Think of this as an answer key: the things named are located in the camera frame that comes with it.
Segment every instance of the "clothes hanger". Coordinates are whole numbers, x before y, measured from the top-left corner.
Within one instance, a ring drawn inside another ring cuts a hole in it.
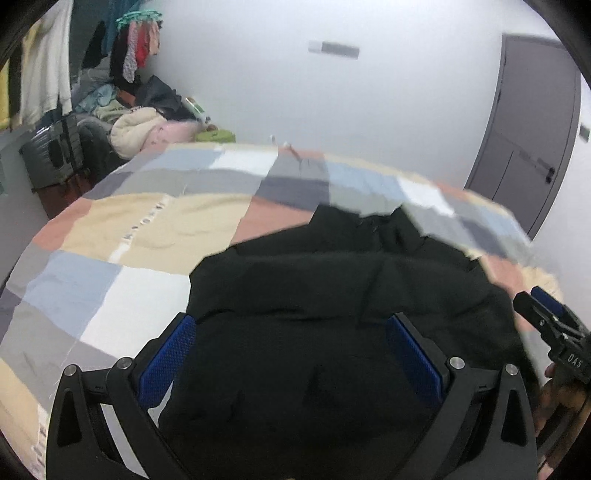
[[[123,16],[119,17],[116,20],[117,30],[121,30],[121,28],[123,28],[126,25],[129,25],[129,23],[133,21],[158,21],[160,19],[162,19],[162,13],[153,9],[127,12],[126,14],[123,14]]]

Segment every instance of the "pink pillow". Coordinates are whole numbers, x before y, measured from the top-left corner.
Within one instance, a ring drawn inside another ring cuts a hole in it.
[[[142,150],[171,143],[194,142],[195,135],[202,131],[203,127],[200,122],[169,121],[150,130]]]

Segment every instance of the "blue gripper pad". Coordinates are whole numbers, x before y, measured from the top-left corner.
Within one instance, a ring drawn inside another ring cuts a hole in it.
[[[386,338],[417,397],[433,410],[441,407],[444,400],[443,380],[396,316],[386,322]]]
[[[562,317],[562,315],[564,314],[564,307],[562,306],[562,304],[542,288],[532,288],[531,296],[535,298],[537,301],[539,301],[544,307],[546,307],[558,318]]]
[[[195,343],[196,333],[195,320],[185,315],[139,378],[137,399],[141,407],[148,409],[160,405]]]

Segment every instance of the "human hand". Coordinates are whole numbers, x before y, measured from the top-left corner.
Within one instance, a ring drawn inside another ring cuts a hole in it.
[[[544,372],[546,377],[552,379],[556,372],[556,365],[552,363]],[[583,429],[589,414],[591,413],[591,402],[587,401],[587,392],[584,385],[579,381],[573,381],[560,388],[553,385],[549,380],[540,391],[539,405],[534,411],[535,435],[542,431],[546,421],[552,416],[559,404],[579,413],[573,419],[569,428],[559,440],[558,444],[549,452],[547,458],[541,459],[542,468],[538,471],[538,480],[546,480],[562,461],[566,453],[572,447],[574,441]]]

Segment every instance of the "bed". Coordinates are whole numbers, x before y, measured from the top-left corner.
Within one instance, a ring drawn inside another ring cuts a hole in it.
[[[479,258],[510,296],[540,285],[561,299],[513,215],[475,193],[291,147],[144,151],[35,236],[0,297],[0,427],[31,473],[44,478],[49,415],[66,365],[108,368],[135,356],[184,311],[188,275],[202,258],[306,224],[319,204],[363,215],[402,206],[424,235]],[[541,376],[547,348],[515,321]],[[105,415],[126,464],[141,472],[112,409]]]

